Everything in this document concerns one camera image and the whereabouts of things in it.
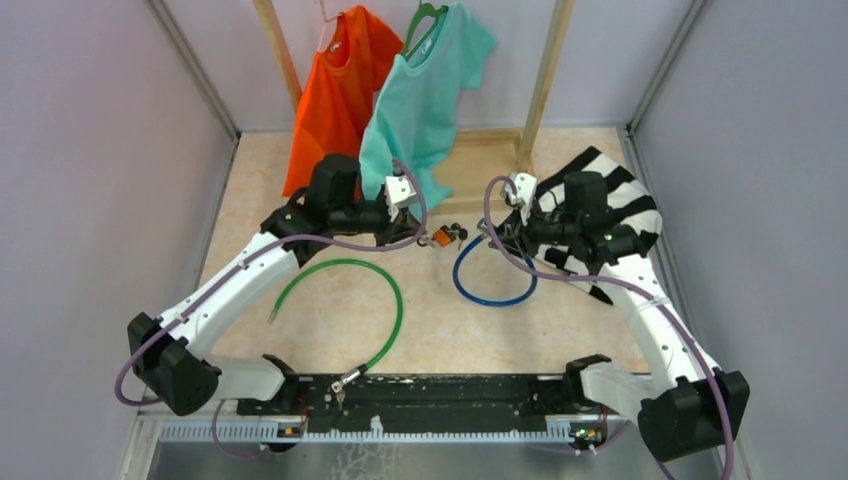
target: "small orange object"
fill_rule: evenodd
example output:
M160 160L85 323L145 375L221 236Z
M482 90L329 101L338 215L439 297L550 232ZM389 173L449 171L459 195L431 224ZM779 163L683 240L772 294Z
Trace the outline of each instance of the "small orange object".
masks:
M454 240L450 234L442 227L433 234L433 241L438 243L440 247L446 247Z

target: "pink hanger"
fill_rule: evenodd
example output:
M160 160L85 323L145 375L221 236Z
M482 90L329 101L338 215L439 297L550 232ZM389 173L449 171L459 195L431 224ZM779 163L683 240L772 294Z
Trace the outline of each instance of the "pink hanger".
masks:
M341 17L344 13L340 12L334 17L327 18L327 9L324 8L324 0L315 0L315 3L321 5L321 17L324 19L324 24L321 26L321 38L318 39L318 48L316 49L316 51L320 52L321 45L324 44L324 32L327 30L327 24Z

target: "zip tie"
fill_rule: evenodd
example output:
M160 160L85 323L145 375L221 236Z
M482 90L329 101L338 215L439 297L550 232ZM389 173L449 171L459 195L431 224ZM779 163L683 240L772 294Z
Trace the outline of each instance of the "zip tie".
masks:
M643 311L648 310L650 308L657 308L660 305L672 305L671 299L668 298L668 297L664 297L664 296L657 296L657 297L651 298L650 300L640 304L638 307L633 309L633 311L630 313L630 315L627 316L627 323L629 324L630 321L633 320L633 317L638 316Z

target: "green hanger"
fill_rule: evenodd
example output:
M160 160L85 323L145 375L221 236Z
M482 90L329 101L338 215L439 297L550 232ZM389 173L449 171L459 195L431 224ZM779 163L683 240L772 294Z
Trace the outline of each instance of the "green hanger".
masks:
M403 42L403 56L407 60L412 56L412 52L414 52L421 44L424 42L424 39L427 38L433 30L436 29L436 25L439 23L439 17L448 13L448 6L442 5L439 8L433 6L432 3L421 3L418 2L418 10L415 11L415 15L412 16L412 21L409 22L409 30L406 32L406 41ZM418 28L418 24L421 23L421 20L424 20L426 17L433 17L436 21L433 22L433 25L427 30L427 33L421 37L421 40L418 41L418 44L415 45L414 48L409 48L409 42L412 41L412 36L415 34L415 29Z

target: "blue hose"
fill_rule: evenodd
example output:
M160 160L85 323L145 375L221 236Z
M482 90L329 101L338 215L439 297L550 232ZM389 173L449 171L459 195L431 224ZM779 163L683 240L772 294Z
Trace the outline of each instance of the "blue hose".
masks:
M477 245L480 245L480 242L483 241L483 235L478 236L471 243L465 247L462 252L460 252L459 256L456 257L456 263L453 264L453 284L456 286L456 289L459 290L459 293L462 294L463 297L471 300L474 303L479 303L480 305L486 305L487 307L510 307L512 305L517 305L524 300L530 298L530 295L533 295L533 292L536 291L536 284L539 283L539 280L536 276L530 277L530 287L527 288L527 291L521 294L518 297L512 298L510 300L486 300L477 296L474 296L463 288L462 284L459 283L459 266L462 264L462 261L465 260L465 257L474 249ZM536 269L535 265L533 265L533 260L530 260L529 257L525 258L524 261L527 263L527 266Z

